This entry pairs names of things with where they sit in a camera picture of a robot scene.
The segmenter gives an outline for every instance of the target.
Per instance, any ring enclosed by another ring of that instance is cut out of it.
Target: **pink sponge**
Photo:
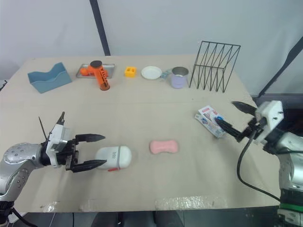
[[[175,140],[153,140],[150,143],[150,149],[153,154],[158,154],[161,152],[176,153],[178,151],[178,143]]]

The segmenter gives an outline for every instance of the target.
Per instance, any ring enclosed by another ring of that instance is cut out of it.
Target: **silver tray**
[[[107,70],[107,72],[108,72],[108,77],[107,78],[111,79],[114,75],[115,64],[102,64],[102,65],[103,65],[103,68],[105,70]],[[78,69],[76,77],[78,77],[78,78],[95,78],[95,76],[93,76],[93,75],[92,76],[91,75],[88,75],[88,76],[81,75],[80,69],[81,68],[87,68],[88,66],[89,66],[89,64],[82,64],[80,66],[80,68]]]

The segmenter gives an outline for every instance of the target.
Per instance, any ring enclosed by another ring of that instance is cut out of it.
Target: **white wall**
[[[99,0],[99,6],[113,55],[196,53],[201,39],[241,45],[235,70],[252,95],[303,35],[302,0]],[[281,85],[272,93],[303,93],[302,64],[292,64],[289,75],[293,67],[301,87]]]
[[[28,58],[104,55],[89,0],[1,0],[0,79]]]
[[[303,35],[302,0],[98,2],[112,55],[196,53],[201,39],[240,44],[235,70],[252,95]],[[89,0],[0,1],[0,79],[27,58],[66,55],[103,55]],[[302,60],[271,93],[303,92]]]

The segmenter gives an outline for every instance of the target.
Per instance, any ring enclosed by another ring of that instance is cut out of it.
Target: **beige table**
[[[116,64],[111,89],[99,90],[94,79],[78,79],[82,63],[92,60]],[[216,209],[277,205],[272,198],[241,184],[236,165],[244,144],[227,135],[216,139],[194,115],[211,105],[239,130],[250,116],[231,101],[253,105],[236,74],[226,92],[196,88],[173,89],[168,82],[140,76],[147,65],[162,70],[192,69],[193,55],[66,57],[28,60],[0,92],[0,155],[20,142],[44,140],[38,116],[49,131],[65,111],[65,126],[73,135],[99,133],[105,140],[79,145],[80,162],[93,159],[100,147],[126,145],[131,165],[120,172],[94,169],[83,173],[51,166],[35,170],[16,201],[19,211],[130,211]],[[28,82],[27,73],[48,71],[63,62],[73,82],[44,94]],[[126,66],[138,67],[137,77],[124,77]],[[153,155],[151,140],[175,139],[176,154]],[[252,144],[241,167],[242,177],[279,196],[278,159]]]

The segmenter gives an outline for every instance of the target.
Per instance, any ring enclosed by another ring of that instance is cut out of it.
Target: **yellow toy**
[[[126,67],[124,74],[126,77],[135,77],[137,72],[136,67]]]

